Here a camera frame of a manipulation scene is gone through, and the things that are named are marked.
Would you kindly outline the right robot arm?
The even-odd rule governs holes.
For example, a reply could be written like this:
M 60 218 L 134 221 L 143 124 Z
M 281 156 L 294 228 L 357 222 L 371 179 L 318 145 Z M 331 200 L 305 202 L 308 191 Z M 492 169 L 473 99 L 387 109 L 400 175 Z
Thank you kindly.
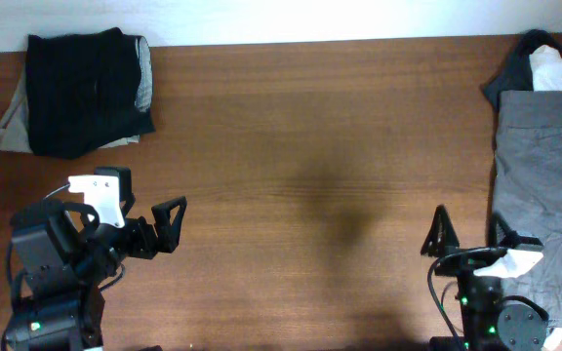
M 426 281 L 449 336 L 428 341 L 431 351 L 541 350 L 547 340 L 548 312 L 531 299 L 504 292 L 502 282 L 528 273 L 543 258 L 542 241 L 520 234 L 497 213 L 490 219 L 493 241 L 486 247 L 463 249 L 447 209 L 435 209 L 421 255 L 432 257 Z M 435 276 L 456 279 L 462 316 L 458 331 L 437 295 Z

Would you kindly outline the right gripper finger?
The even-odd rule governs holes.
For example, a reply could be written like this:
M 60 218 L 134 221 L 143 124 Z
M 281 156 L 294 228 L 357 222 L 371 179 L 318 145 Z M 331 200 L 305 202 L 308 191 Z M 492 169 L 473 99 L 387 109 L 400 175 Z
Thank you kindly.
M 513 230 L 499 213 L 492 213 L 489 221 L 488 244 L 490 247 L 515 248 L 518 233 Z
M 448 211 L 444 205 L 439 205 L 421 246 L 421 255 L 443 257 L 456 252 L 459 248 L 460 242 Z

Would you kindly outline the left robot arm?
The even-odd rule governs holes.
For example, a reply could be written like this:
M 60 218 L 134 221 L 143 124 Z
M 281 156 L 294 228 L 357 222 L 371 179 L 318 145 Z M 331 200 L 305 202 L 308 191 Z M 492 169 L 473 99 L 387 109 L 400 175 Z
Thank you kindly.
M 81 202 L 50 193 L 10 220 L 6 255 L 17 255 L 21 269 L 6 273 L 12 316 L 3 350 L 103 349 L 102 294 L 124 277 L 124 259 L 151 260 L 179 245 L 186 198 L 153 206 L 152 222 L 130 218 L 136 198 L 128 168 L 72 175 L 64 190 Z

